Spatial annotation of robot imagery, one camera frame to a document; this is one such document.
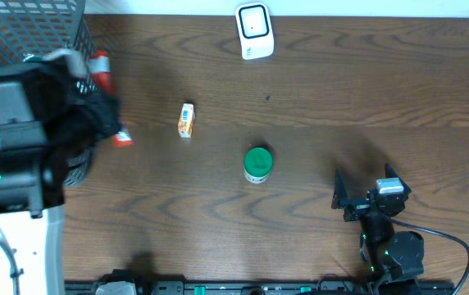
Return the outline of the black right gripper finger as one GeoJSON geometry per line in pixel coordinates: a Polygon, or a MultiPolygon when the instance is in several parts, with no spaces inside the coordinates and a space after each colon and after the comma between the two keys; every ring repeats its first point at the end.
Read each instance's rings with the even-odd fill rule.
{"type": "Polygon", "coordinates": [[[398,178],[398,174],[395,172],[394,168],[389,163],[385,164],[385,178],[398,178]]]}
{"type": "Polygon", "coordinates": [[[339,172],[335,171],[335,189],[333,192],[331,208],[344,209],[348,205],[348,194],[345,188],[344,180],[339,172]]]}

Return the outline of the red stick packet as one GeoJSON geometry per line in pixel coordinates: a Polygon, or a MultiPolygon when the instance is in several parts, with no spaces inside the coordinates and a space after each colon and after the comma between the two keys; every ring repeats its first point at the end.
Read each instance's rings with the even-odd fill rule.
{"type": "MultiPolygon", "coordinates": [[[[112,83],[110,59],[106,52],[96,51],[88,61],[88,69],[96,86],[105,93],[115,94],[116,90],[112,83]]],[[[133,144],[129,130],[121,124],[121,129],[112,136],[117,147],[127,147],[133,144]]]]}

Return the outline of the green lid white jar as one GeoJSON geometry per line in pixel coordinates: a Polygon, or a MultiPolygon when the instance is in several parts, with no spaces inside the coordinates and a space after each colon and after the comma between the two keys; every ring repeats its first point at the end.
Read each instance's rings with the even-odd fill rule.
{"type": "Polygon", "coordinates": [[[273,169],[272,154],[263,147],[255,147],[247,151],[244,158],[244,177],[253,184],[265,182],[273,169]]]}

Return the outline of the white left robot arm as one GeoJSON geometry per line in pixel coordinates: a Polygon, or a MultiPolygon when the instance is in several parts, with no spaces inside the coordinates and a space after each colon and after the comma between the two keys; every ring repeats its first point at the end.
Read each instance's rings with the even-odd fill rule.
{"type": "Polygon", "coordinates": [[[121,128],[105,57],[0,68],[0,293],[63,294],[64,187],[121,128]]]}

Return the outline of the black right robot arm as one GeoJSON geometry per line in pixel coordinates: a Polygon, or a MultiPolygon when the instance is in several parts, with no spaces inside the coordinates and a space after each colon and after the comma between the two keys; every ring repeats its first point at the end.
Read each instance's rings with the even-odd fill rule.
{"type": "Polygon", "coordinates": [[[424,239],[414,231],[395,231],[392,217],[405,209],[412,190],[385,165],[385,177],[363,199],[352,199],[344,178],[335,173],[331,207],[344,211],[346,222],[358,221],[362,259],[372,268],[364,283],[371,294],[421,294],[417,277],[424,273],[424,239]]]}

